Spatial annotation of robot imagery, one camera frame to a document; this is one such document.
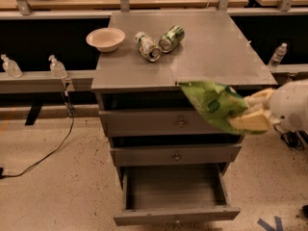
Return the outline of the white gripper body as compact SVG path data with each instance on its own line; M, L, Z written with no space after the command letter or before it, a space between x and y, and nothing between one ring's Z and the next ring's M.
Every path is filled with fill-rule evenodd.
M308 80L289 82L275 90L269 109L279 124L289 131L308 130Z

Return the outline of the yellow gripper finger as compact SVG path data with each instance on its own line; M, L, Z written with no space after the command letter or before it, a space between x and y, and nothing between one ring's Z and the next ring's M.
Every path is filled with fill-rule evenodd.
M257 91L245 98L245 101L250 107L262 106L265 109L270 107L270 99L275 92L275 89L268 88L264 90Z
M261 109L250 114L230 117L228 121L233 128L238 130L262 132L269 130L272 114L270 111Z

